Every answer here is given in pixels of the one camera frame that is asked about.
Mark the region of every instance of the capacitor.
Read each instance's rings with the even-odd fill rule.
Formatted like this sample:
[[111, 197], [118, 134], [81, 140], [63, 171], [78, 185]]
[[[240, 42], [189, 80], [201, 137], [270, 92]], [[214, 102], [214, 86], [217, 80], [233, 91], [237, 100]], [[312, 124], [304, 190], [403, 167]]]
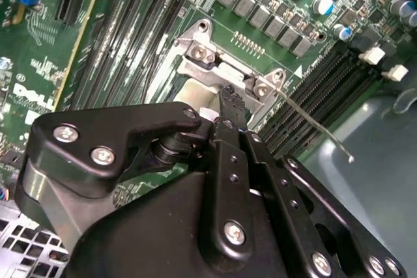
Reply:
[[314, 0], [312, 7], [314, 13], [320, 14], [322, 16], [327, 16], [328, 14], [332, 13], [334, 2], [333, 0]]
[[410, 14], [409, 16], [400, 18], [400, 20], [405, 25], [408, 25], [411, 27], [417, 27], [417, 10], [414, 10], [412, 14]]
[[342, 24], [336, 24], [333, 26], [333, 34], [335, 37], [345, 42], [350, 39], [352, 30]]
[[415, 4], [411, 0], [391, 0], [389, 11], [400, 18], [406, 18], [414, 9]]

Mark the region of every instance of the wire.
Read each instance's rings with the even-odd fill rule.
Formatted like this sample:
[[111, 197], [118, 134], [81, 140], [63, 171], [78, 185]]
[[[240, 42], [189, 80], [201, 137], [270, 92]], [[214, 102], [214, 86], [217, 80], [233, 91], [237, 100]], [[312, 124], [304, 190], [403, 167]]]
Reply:
[[341, 141], [336, 138], [327, 128], [325, 128], [323, 125], [321, 125], [319, 122], [317, 122], [314, 118], [312, 118], [307, 112], [305, 112], [294, 100], [292, 100], [290, 97], [288, 97], [283, 91], [276, 88], [275, 89], [278, 94], [280, 94], [284, 100], [302, 117], [305, 118], [307, 122], [309, 122], [314, 128], [317, 128], [320, 132], [327, 134], [327, 136], [334, 142], [334, 144], [342, 150], [348, 157], [349, 157], [349, 163], [354, 162], [354, 156], [349, 153], [348, 150], [343, 146]]

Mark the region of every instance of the silver screw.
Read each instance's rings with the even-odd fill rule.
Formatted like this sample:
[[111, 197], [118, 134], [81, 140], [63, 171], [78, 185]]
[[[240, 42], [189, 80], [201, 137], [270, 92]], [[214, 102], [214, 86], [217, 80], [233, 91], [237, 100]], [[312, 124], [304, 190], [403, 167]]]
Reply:
[[230, 120], [224, 120], [223, 124], [225, 124], [228, 128], [230, 128], [231, 130], [233, 129], [233, 124]]
[[289, 164], [292, 168], [294, 168], [294, 169], [297, 169], [297, 168], [298, 168], [297, 163], [295, 163], [292, 159], [288, 159], [287, 161], [288, 161], [288, 164]]
[[191, 56], [198, 61], [202, 61], [205, 59], [207, 55], [207, 50], [203, 46], [196, 46], [193, 49], [191, 49]]
[[73, 143], [78, 139], [78, 132], [70, 126], [59, 126], [53, 130], [53, 136], [62, 143]]
[[256, 141], [257, 143], [261, 143], [262, 142], [262, 139], [256, 134], [256, 133], [253, 133], [252, 134], [252, 138], [253, 138], [253, 140], [254, 141]]
[[115, 161], [115, 155], [109, 148], [99, 147], [91, 152], [91, 158], [99, 165], [110, 165]]
[[232, 221], [228, 221], [224, 225], [224, 234], [234, 245], [242, 245], [245, 242], [245, 233], [242, 227]]
[[268, 88], [266, 87], [266, 85], [260, 84], [258, 87], [258, 95], [260, 97], [263, 97], [264, 95], [266, 95], [267, 92], [268, 92]]
[[275, 84], [276, 84], [277, 82], [279, 82], [279, 81], [282, 79], [283, 75], [284, 75], [284, 74], [282, 74], [282, 72], [281, 72], [281, 71], [276, 72], [276, 73], [274, 74]]
[[376, 273], [378, 273], [379, 275], [384, 275], [385, 271], [379, 260], [377, 260], [375, 257], [370, 257], [369, 263], [371, 263], [371, 266]]
[[332, 274], [332, 268], [330, 267], [330, 264], [327, 261], [327, 259], [324, 256], [322, 256], [322, 254], [316, 252], [313, 254], [312, 259], [314, 266], [316, 267], [319, 273], [326, 277], [329, 277]]
[[392, 260], [390, 260], [389, 258], [386, 258], [385, 263], [393, 271], [394, 274], [399, 276], [399, 269], [398, 269], [397, 265]]
[[185, 109], [184, 114], [189, 118], [195, 118], [195, 113], [191, 109]]

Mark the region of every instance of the green circuit board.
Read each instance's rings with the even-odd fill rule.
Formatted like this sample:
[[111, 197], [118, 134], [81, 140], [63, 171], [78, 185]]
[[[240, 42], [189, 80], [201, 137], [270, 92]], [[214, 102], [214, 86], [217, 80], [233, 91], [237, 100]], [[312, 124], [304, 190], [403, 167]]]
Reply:
[[[176, 63], [161, 65], [174, 40], [203, 18], [212, 24], [212, 43], [255, 73], [284, 69], [283, 90], [289, 94], [338, 41], [333, 35], [337, 23], [353, 33], [372, 29], [404, 60], [417, 49], [416, 30], [389, 13], [390, 0], [333, 0], [327, 16], [312, 11], [313, 0], [252, 1], [250, 13], [242, 17], [237, 14], [241, 0], [230, 5], [184, 0], [178, 8], [174, 0], [83, 0], [76, 21], [68, 24], [57, 19], [61, 0], [40, 0], [31, 7], [0, 0], [0, 155], [21, 154], [31, 122], [41, 114], [141, 103], [156, 46], [161, 55], [147, 101], [174, 99], [187, 77], [176, 73]], [[261, 5], [309, 42], [302, 56], [294, 54], [292, 44], [286, 48], [268, 36], [264, 25], [250, 23]], [[161, 30], [163, 42], [157, 36]], [[281, 103], [277, 101], [264, 121]], [[0, 163], [0, 182], [17, 170], [10, 162]]]

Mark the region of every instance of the mounting hole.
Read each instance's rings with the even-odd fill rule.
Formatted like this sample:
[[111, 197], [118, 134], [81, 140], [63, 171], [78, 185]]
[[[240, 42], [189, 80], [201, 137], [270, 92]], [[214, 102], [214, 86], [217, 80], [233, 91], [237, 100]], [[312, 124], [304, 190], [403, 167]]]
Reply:
[[209, 29], [209, 27], [207, 26], [207, 23], [206, 22], [200, 22], [200, 24], [198, 25], [198, 30], [201, 33], [205, 33], [205, 32], [207, 32], [207, 29]]
[[291, 206], [292, 206], [293, 208], [295, 208], [295, 209], [297, 209], [297, 208], [298, 208], [298, 203], [297, 203], [296, 201], [291, 200], [290, 204], [291, 204]]
[[327, 35], [325, 33], [320, 33], [317, 37], [318, 42], [324, 42], [327, 38]]
[[232, 175], [230, 175], [230, 181], [237, 184], [239, 182], [239, 177], [236, 174], [232, 174]]

